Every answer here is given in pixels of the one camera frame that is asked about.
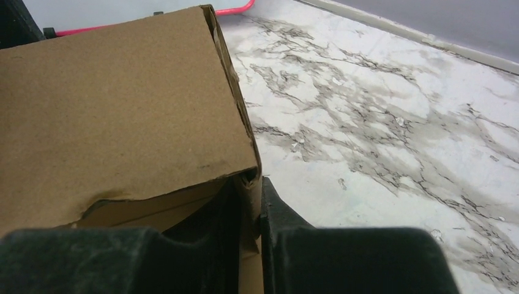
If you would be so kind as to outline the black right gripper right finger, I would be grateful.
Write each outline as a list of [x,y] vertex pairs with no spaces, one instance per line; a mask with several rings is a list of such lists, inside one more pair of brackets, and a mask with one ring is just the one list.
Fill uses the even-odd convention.
[[259,224],[266,293],[458,293],[439,244],[425,230],[316,228],[267,177]]

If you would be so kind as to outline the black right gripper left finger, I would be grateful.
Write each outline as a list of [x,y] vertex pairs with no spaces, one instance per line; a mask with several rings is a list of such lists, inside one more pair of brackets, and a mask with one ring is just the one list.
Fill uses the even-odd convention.
[[225,183],[159,232],[24,229],[1,239],[2,293],[237,293],[241,203]]

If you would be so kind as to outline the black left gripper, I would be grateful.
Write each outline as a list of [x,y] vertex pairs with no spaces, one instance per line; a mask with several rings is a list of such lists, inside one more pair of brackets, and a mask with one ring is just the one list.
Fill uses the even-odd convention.
[[45,40],[22,0],[1,0],[1,49]]

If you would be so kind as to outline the brown cardboard box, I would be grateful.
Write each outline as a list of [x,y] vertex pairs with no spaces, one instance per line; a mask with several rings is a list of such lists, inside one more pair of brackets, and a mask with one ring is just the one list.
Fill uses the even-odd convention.
[[214,8],[1,50],[1,239],[164,232],[232,183],[239,290],[263,293],[258,147]]

